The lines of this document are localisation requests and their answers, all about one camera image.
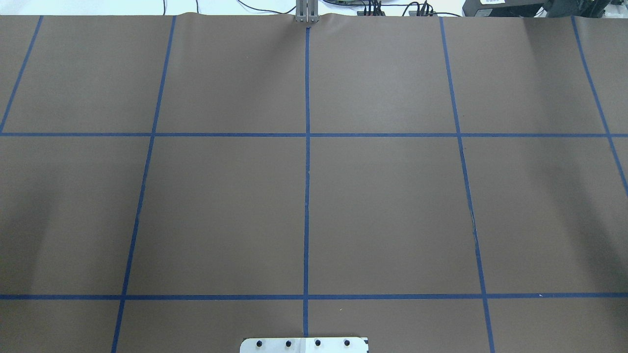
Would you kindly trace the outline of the black electronics box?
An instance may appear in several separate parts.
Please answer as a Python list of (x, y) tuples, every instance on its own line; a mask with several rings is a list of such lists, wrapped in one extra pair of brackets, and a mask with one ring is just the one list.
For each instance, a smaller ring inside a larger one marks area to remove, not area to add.
[(465, 0), (465, 17), (532, 18), (543, 10), (546, 0)]

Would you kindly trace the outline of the aluminium frame post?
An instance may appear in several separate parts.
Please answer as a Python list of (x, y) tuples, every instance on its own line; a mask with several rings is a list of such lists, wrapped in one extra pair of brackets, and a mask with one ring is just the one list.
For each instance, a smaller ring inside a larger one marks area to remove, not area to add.
[(296, 0), (294, 18), (297, 23), (317, 23), (320, 20), (318, 0)]

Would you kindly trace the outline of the white pedestal column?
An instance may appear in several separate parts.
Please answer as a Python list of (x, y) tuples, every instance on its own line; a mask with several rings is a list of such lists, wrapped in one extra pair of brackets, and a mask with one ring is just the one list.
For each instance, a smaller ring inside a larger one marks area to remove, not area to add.
[(240, 353), (368, 353), (362, 337), (268, 337), (244, 339)]

